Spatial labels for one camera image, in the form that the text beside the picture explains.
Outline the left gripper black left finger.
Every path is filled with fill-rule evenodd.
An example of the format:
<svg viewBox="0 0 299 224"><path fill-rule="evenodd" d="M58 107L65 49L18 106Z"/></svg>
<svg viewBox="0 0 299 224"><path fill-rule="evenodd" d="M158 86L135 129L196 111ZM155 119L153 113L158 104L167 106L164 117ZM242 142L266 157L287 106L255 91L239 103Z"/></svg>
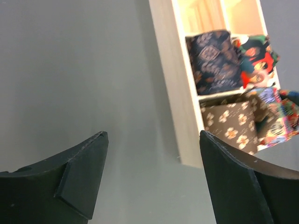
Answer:
<svg viewBox="0 0 299 224"><path fill-rule="evenodd" d="M94 214L108 150L101 131L78 145L0 174L3 224L86 224Z"/></svg>

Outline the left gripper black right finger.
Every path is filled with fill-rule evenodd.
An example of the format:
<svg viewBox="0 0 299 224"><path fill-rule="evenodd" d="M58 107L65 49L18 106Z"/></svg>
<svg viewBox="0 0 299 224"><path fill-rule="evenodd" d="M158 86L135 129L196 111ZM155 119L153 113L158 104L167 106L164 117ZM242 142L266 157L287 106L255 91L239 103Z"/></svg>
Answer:
<svg viewBox="0 0 299 224"><path fill-rule="evenodd" d="M201 158L218 224L297 224L299 173L200 132Z"/></svg>

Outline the wooden compartment box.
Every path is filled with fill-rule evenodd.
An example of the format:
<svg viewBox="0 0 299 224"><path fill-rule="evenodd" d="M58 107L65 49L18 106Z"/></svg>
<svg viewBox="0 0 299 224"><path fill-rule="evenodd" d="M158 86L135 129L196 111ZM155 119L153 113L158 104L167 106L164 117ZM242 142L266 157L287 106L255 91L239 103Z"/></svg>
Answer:
<svg viewBox="0 0 299 224"><path fill-rule="evenodd" d="M199 102L216 94L199 96L185 43L186 36L226 29L242 40L266 35L258 0L150 0L154 29L183 165L202 168L199 133L204 129Z"/></svg>

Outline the dark purple patterned tie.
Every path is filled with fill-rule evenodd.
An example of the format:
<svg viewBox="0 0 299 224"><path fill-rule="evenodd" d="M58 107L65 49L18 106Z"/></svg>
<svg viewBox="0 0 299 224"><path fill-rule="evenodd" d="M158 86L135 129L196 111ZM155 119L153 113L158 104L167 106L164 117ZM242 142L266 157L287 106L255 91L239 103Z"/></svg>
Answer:
<svg viewBox="0 0 299 224"><path fill-rule="evenodd" d="M198 95L242 87L240 53L225 29L185 37Z"/></svg>

